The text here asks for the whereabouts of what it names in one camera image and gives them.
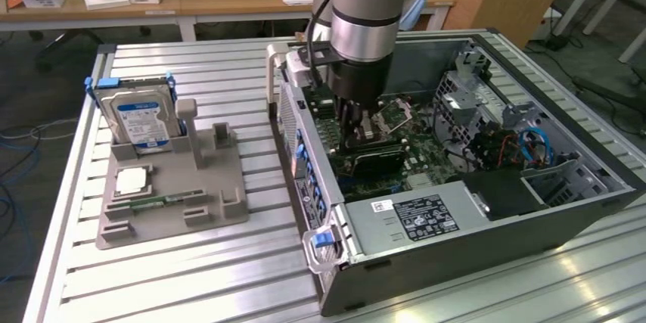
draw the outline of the barcode sticker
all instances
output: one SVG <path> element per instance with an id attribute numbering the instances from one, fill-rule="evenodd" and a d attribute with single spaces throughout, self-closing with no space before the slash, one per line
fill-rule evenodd
<path id="1" fill-rule="evenodd" d="M 372 202 L 371 205 L 375 213 L 392 210 L 392 200 L 380 200 L 377 202 Z"/>

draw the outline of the sticker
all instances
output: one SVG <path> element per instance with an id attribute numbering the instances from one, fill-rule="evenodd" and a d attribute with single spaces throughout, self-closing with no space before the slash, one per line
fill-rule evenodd
<path id="1" fill-rule="evenodd" d="M 375 213 L 392 210 L 392 200 L 380 200 L 372 202 L 371 205 Z"/>
<path id="2" fill-rule="evenodd" d="M 175 14 L 175 11 L 145 11 L 145 15 L 169 15 Z"/>
<path id="3" fill-rule="evenodd" d="M 168 143 L 165 124 L 157 119 L 161 111 L 157 102 L 118 105 L 117 111 L 130 143 L 136 147 L 155 148 Z"/>
<path id="4" fill-rule="evenodd" d="M 396 203 L 395 212 L 413 241 L 460 229 L 439 194 Z"/>

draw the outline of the white label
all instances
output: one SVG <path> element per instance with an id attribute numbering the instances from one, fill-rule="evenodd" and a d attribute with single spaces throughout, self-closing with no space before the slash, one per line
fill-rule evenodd
<path id="1" fill-rule="evenodd" d="M 375 213 L 392 210 L 392 200 L 380 200 L 377 202 L 372 202 L 371 205 Z"/>
<path id="2" fill-rule="evenodd" d="M 175 11 L 145 11 L 145 15 L 167 15 L 175 14 Z"/>
<path id="3" fill-rule="evenodd" d="M 157 102 L 118 105 L 117 111 L 130 143 L 136 147 L 153 148 L 168 143 L 165 124 L 157 119 L 161 111 Z"/>

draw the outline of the motherboard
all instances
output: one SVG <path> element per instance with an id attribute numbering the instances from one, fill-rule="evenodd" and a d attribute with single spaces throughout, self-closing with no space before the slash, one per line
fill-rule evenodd
<path id="1" fill-rule="evenodd" d="M 307 89 L 304 97 L 345 202 L 440 185 L 465 168 L 432 133 L 427 94 L 381 96 L 344 148 L 331 91 Z"/>

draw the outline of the hard drive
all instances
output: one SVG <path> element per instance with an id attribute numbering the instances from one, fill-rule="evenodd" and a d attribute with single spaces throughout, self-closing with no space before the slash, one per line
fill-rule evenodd
<path id="1" fill-rule="evenodd" d="M 112 130 L 116 144 L 132 143 L 137 154 L 169 150 L 169 139 L 184 134 L 175 115 L 175 81 L 105 78 L 93 97 Z"/>

